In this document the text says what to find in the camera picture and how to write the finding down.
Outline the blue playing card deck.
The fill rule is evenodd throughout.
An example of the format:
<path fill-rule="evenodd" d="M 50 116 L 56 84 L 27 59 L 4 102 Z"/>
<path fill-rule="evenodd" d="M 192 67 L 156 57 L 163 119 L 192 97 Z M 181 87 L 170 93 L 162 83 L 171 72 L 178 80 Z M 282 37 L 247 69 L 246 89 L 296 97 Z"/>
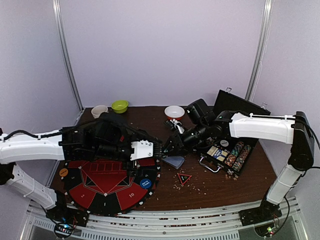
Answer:
<path fill-rule="evenodd" d="M 179 169 L 185 162 L 185 158 L 182 156 L 168 156 L 163 159 L 163 162 L 174 167 L 175 169 Z"/>

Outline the orange big blind button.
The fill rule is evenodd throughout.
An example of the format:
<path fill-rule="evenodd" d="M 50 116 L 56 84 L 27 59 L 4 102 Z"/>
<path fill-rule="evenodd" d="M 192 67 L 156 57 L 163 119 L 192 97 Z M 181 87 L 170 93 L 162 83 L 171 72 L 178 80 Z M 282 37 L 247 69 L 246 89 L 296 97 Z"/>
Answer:
<path fill-rule="evenodd" d="M 67 168 L 62 168 L 60 171 L 59 171 L 59 176 L 64 178 L 68 175 L 69 171 Z"/>

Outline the right arm base board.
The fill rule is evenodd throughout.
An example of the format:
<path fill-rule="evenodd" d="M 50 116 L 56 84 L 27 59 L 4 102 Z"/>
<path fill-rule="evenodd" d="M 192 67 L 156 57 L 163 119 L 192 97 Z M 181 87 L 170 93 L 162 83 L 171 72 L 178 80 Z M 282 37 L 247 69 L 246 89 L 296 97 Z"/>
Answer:
<path fill-rule="evenodd" d="M 282 216 L 280 209 L 274 212 L 263 210 L 260 207 L 241 210 L 239 218 L 242 226 L 254 226 L 255 233 L 260 237 L 272 237 L 280 226 L 279 217 Z"/>

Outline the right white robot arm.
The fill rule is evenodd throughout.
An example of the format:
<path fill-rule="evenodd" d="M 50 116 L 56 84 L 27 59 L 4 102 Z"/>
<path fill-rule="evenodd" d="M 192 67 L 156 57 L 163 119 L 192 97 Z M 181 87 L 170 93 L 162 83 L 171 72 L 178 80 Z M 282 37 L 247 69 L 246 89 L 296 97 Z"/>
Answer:
<path fill-rule="evenodd" d="M 272 116 L 269 111 L 242 98 L 216 100 L 209 108 L 203 99 L 186 107 L 194 128 L 172 134 L 164 152 L 175 155 L 193 150 L 208 138 L 262 139 L 291 146 L 290 157 L 266 194 L 266 202 L 256 210 L 259 220 L 268 220 L 276 207 L 295 186 L 301 175 L 313 167 L 314 148 L 318 142 L 302 111 L 294 115 Z"/>

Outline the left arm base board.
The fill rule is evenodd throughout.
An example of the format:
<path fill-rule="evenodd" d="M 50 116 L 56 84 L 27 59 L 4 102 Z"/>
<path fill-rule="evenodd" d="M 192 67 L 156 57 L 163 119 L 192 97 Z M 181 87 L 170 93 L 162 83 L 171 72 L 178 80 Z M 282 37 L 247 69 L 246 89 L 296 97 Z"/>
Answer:
<path fill-rule="evenodd" d="M 59 239 L 66 239 L 73 234 L 79 234 L 77 227 L 86 227 L 89 214 L 82 210 L 68 208 L 66 213 L 45 211 L 45 216 L 53 222 L 53 233 Z"/>

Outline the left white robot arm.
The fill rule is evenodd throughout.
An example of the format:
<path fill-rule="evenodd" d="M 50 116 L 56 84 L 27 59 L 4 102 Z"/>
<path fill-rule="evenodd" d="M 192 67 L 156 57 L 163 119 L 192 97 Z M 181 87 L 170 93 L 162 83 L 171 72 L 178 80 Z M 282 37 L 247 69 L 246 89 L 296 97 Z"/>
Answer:
<path fill-rule="evenodd" d="M 15 130 L 0 136 L 0 183 L 10 185 L 51 210 L 61 222 L 72 218 L 64 195 L 45 187 L 26 174 L 18 162 L 33 160 L 90 161 L 110 159 L 122 162 L 131 173 L 136 161 L 162 157 L 162 141 L 141 129 L 129 126 L 124 118 L 102 113 L 98 118 L 51 132 L 32 134 Z"/>

